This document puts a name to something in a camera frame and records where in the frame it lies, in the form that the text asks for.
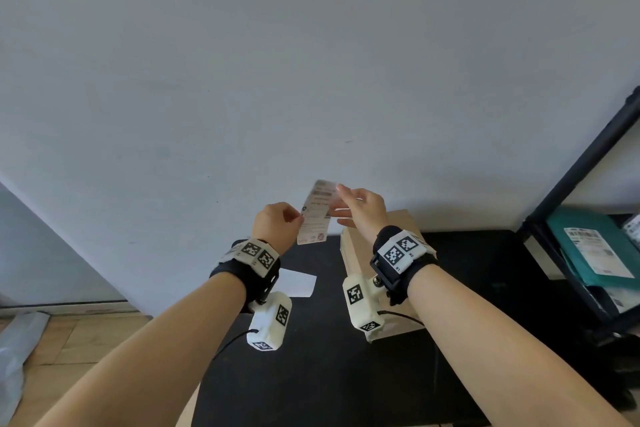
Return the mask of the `black wristband with markers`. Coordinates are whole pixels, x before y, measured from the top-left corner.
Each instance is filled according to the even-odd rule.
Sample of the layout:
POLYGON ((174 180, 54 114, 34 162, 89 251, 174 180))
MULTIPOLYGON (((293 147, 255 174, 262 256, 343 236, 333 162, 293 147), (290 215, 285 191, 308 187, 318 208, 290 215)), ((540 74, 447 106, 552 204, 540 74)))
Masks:
POLYGON ((260 239, 236 241, 212 269, 209 277, 229 273, 238 278, 246 289, 242 314, 252 314, 251 305, 264 304, 279 278, 280 255, 260 239))
POLYGON ((413 276, 429 265, 438 265, 436 251, 409 230, 388 225, 380 230, 372 245, 370 266, 387 289, 390 306, 407 299, 413 276))

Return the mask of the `white blank paper sheet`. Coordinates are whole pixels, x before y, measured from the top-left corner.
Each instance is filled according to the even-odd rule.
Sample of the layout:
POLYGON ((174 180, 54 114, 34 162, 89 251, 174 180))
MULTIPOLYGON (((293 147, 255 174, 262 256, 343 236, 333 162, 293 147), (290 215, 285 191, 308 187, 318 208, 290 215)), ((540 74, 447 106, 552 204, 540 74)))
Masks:
POLYGON ((281 292, 292 298, 309 298, 314 292, 316 279, 315 275, 280 269, 273 292, 281 292))

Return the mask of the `white printed shipping label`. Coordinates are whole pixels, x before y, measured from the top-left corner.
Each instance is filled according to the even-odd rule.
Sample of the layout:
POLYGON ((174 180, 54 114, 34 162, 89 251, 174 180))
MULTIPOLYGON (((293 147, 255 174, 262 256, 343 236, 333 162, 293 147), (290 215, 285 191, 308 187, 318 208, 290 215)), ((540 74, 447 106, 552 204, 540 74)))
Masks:
POLYGON ((326 241, 332 219, 330 205, 336 196, 337 184, 335 182, 326 180, 315 182, 300 212, 304 222, 298 232, 297 245, 310 245, 326 241))

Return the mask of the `grey plastic bag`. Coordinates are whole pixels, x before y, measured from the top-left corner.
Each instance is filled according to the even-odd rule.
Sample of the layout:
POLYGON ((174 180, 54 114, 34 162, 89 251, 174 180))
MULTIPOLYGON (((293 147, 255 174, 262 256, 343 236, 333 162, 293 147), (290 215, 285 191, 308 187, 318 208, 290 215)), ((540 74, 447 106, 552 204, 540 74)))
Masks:
POLYGON ((15 316, 0 333, 0 427, 7 427, 23 395, 24 364, 49 322, 44 312, 15 316))

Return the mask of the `person's left hand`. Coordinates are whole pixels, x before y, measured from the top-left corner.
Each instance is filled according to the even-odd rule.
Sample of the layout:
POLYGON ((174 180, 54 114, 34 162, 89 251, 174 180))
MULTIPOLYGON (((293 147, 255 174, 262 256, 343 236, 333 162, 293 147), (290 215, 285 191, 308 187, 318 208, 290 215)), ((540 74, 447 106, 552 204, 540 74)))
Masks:
POLYGON ((282 204, 268 204, 253 221, 250 237, 268 243, 278 255, 282 256, 297 242, 298 232, 291 232, 285 226, 282 217, 282 204))

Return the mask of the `brown cardboard box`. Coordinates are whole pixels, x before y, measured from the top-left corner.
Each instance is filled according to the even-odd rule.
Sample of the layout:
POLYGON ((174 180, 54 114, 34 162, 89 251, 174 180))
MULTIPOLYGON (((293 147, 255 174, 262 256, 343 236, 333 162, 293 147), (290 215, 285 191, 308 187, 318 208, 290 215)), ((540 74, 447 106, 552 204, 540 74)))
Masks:
POLYGON ((390 306, 387 289, 382 285, 370 266, 372 245, 356 229, 345 228, 340 236, 340 253, 345 263, 347 276, 362 274, 372 280, 374 294, 380 303, 379 313, 385 319, 385 326, 376 340, 423 330, 424 325, 408 300, 400 305, 390 306))

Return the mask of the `white parcel with label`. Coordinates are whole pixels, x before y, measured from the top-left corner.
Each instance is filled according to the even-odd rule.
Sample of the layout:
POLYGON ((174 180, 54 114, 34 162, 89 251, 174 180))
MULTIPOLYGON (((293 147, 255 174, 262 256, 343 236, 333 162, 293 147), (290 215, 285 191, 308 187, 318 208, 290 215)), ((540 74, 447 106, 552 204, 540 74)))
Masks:
POLYGON ((640 213, 636 213, 621 227, 627 238, 640 250, 640 213))

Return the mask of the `black metal shelf rack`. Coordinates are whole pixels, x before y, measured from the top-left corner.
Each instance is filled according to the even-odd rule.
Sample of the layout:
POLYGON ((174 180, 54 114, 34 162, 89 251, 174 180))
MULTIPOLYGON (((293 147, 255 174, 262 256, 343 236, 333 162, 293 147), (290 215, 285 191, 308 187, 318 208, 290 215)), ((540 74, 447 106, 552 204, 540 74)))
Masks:
POLYGON ((587 286, 580 281, 565 253, 561 251, 560 242, 548 226, 548 219, 638 121, 640 121, 640 85, 626 98, 622 108, 604 130, 598 134, 517 231, 522 239, 533 237, 559 268, 566 282, 564 289, 572 291, 568 294, 572 298, 572 304, 580 304, 583 309, 589 309, 590 313, 596 317, 597 325, 586 328, 584 334, 587 342, 597 348, 603 348, 618 341, 626 341, 627 337, 630 337, 628 330, 632 326, 640 325, 640 305, 632 307, 629 312, 616 313, 611 307, 606 307, 604 289, 587 286))

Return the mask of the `person's right hand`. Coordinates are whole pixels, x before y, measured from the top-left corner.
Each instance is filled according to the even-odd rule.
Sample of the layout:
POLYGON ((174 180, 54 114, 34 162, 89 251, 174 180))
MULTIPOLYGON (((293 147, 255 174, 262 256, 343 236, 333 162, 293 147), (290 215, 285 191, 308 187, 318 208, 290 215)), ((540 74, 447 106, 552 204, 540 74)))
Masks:
POLYGON ((382 229, 389 225, 384 199, 366 188, 337 184, 337 196, 330 205, 332 218, 352 217, 358 232, 373 245, 382 229))

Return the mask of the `grey parcel with label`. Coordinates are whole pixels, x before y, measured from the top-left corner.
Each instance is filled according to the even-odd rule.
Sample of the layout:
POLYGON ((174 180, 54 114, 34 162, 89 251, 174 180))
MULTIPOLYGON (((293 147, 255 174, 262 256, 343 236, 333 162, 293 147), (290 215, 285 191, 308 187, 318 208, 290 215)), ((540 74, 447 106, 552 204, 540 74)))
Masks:
POLYGON ((640 305, 640 291, 621 287, 587 286, 601 309, 614 317, 640 305))

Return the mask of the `black right wristband with markers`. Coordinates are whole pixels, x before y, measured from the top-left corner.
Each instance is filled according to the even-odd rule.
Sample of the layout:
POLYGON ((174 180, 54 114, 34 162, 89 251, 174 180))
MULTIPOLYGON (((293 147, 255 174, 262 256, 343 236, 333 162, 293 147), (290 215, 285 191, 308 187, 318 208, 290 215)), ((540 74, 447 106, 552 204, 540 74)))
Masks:
POLYGON ((409 230, 388 225, 380 230, 372 245, 370 266, 387 289, 390 306, 407 299, 413 276, 429 265, 438 265, 436 251, 409 230))

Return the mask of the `teal parcel bag with label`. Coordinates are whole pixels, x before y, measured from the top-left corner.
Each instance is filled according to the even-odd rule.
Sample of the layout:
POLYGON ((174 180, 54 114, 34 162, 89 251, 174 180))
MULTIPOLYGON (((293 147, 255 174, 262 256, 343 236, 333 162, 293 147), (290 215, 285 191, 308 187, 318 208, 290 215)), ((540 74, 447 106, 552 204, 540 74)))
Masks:
POLYGON ((608 215, 560 206, 546 223, 585 286, 640 291, 640 251, 608 215))

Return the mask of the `person's right forearm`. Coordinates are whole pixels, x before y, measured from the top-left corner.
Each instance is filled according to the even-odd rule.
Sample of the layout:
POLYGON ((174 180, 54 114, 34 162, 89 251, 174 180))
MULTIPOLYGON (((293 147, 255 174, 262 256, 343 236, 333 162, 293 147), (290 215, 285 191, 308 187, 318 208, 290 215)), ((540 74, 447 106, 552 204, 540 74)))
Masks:
POLYGON ((492 427, 632 427, 564 359, 439 266, 408 299, 492 427))

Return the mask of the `person's left forearm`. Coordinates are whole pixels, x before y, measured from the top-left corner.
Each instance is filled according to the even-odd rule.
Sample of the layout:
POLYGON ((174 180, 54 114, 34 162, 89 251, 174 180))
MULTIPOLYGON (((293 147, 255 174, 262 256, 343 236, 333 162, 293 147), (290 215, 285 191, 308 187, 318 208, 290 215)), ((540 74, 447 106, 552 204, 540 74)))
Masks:
POLYGON ((234 275, 209 278, 101 359, 35 427, 175 427, 245 299, 234 275))

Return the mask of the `black left wristband with markers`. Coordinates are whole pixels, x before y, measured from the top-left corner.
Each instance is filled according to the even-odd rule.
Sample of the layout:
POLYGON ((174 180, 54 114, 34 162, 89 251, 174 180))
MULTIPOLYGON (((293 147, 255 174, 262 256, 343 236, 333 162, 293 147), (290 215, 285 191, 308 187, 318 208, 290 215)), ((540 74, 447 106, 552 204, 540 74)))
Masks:
POLYGON ((280 255, 260 239, 236 241, 212 269, 209 277, 229 273, 238 278, 246 289, 242 314, 252 314, 251 305, 264 304, 279 278, 280 255))

